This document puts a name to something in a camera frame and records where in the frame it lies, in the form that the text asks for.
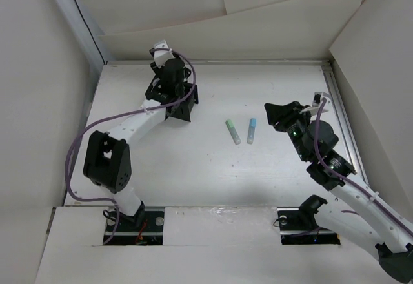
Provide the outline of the blue highlighter pen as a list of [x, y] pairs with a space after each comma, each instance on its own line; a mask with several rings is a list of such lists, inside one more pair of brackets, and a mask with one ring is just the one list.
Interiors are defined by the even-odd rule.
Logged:
[[254, 142], [256, 131], [256, 118], [251, 118], [248, 124], [248, 135], [247, 135], [247, 143], [252, 144]]

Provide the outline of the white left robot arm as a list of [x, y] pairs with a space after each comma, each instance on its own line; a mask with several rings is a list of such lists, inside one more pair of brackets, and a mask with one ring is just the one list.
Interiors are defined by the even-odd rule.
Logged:
[[139, 229], [145, 217], [145, 204], [132, 185], [130, 144], [168, 118], [189, 122], [190, 113], [199, 102], [197, 85], [188, 82], [192, 71], [178, 55], [161, 66], [152, 63], [151, 68], [154, 78], [145, 92], [141, 112], [108, 132], [93, 132], [83, 167], [85, 177], [112, 194], [121, 222], [130, 230]]

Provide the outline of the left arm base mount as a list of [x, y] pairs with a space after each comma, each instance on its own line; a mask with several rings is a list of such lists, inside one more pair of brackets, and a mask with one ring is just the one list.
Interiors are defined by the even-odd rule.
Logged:
[[137, 219], [120, 215], [116, 226], [114, 207], [104, 209], [106, 219], [103, 245], [113, 246], [158, 246], [163, 244], [165, 207], [145, 207], [140, 210]]

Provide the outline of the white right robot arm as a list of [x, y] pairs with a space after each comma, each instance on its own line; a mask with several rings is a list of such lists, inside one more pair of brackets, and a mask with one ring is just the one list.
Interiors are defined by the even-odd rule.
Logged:
[[336, 210], [326, 199], [310, 196], [299, 206], [305, 228], [326, 228], [361, 247], [400, 283], [412, 283], [412, 222], [386, 203], [364, 181], [351, 180], [354, 167], [335, 150], [339, 141], [332, 126], [321, 120], [327, 99], [314, 106], [297, 101], [264, 105], [267, 121], [290, 138], [300, 160], [308, 162], [310, 177], [350, 213]]

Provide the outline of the green highlighter pen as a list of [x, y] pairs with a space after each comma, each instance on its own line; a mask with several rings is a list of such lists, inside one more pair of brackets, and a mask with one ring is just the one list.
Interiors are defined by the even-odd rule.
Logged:
[[235, 143], [236, 145], [239, 145], [239, 144], [241, 143], [241, 139], [240, 139], [240, 137], [239, 137], [239, 134], [237, 133], [237, 130], [236, 130], [236, 128], [235, 128], [232, 120], [231, 120], [231, 119], [227, 119], [227, 120], [225, 121], [225, 125], [227, 126], [228, 131], [229, 131], [229, 133], [230, 133], [230, 135], [231, 135], [231, 138], [233, 139], [234, 143]]

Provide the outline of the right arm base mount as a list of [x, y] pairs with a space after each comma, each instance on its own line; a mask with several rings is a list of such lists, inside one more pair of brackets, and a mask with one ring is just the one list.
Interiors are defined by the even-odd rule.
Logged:
[[282, 245], [340, 245], [339, 236], [317, 225], [315, 215], [327, 201], [312, 195], [298, 207], [277, 208], [273, 226], [279, 229]]

